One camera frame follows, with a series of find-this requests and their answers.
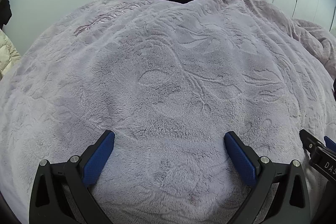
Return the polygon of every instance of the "fleece blanket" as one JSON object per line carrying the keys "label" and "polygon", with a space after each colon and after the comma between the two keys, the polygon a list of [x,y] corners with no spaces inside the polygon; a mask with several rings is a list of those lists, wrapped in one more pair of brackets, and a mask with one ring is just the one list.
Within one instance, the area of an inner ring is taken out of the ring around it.
{"label": "fleece blanket", "polygon": [[114,223],[226,223],[250,191],[223,144],[233,130],[260,156],[302,162],[313,214],[325,180],[299,131],[336,140],[326,33],[266,0],[80,7],[0,82],[0,191],[27,224],[39,161],[80,155],[110,129],[91,191]]}

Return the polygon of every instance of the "screw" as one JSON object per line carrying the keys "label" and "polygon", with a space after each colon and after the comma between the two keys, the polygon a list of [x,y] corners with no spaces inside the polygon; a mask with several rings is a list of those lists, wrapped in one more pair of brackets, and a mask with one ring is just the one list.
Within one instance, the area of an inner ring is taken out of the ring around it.
{"label": "screw", "polygon": [[300,166],[300,162],[298,160],[293,160],[293,165],[296,167]]}
{"label": "screw", "polygon": [[45,166],[47,163],[48,163],[47,160],[41,160],[40,161],[40,165],[41,166]]}
{"label": "screw", "polygon": [[79,161],[79,157],[78,156],[72,156],[70,158],[70,161],[73,162],[73,163],[78,162]]}
{"label": "screw", "polygon": [[263,162],[265,164],[269,163],[269,158],[267,158],[267,157],[261,157],[260,160],[261,160],[261,162]]}

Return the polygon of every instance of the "blue textured pad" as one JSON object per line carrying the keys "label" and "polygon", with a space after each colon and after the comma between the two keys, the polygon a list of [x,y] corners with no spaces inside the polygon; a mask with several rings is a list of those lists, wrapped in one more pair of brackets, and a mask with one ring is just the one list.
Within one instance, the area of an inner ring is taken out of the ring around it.
{"label": "blue textured pad", "polygon": [[224,136],[224,142],[227,153],[229,154],[236,170],[240,174],[245,184],[253,187],[257,183],[257,176],[255,168],[245,155],[243,150],[236,143],[230,133],[226,133]]}
{"label": "blue textured pad", "polygon": [[114,147],[114,136],[114,133],[110,132],[84,166],[82,181],[85,187],[97,182],[105,163],[112,153]]}
{"label": "blue textured pad", "polygon": [[334,143],[329,137],[324,136],[325,146],[336,153],[336,143]]}

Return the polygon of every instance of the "bed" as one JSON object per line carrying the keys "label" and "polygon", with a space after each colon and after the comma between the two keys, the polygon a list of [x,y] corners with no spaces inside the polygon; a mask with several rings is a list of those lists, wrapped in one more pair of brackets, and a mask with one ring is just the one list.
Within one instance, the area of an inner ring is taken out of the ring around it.
{"label": "bed", "polygon": [[302,163],[313,214],[326,182],[299,131],[336,140],[335,46],[266,0],[91,2],[0,82],[0,191],[27,224],[40,160],[80,155],[110,129],[91,191],[114,223],[226,223],[250,190],[223,144],[233,130],[259,155]]}

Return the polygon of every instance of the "bedspread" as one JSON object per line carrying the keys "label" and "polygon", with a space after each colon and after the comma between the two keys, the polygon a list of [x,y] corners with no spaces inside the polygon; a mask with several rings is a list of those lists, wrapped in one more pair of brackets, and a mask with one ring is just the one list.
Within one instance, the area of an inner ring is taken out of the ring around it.
{"label": "bedspread", "polygon": [[336,140],[336,41],[309,28],[266,0],[78,8],[0,82],[0,191],[27,224],[39,161],[80,155],[110,129],[92,194],[114,223],[226,223],[250,190],[223,144],[233,130],[274,162],[302,162],[314,213],[325,180],[299,131]]}

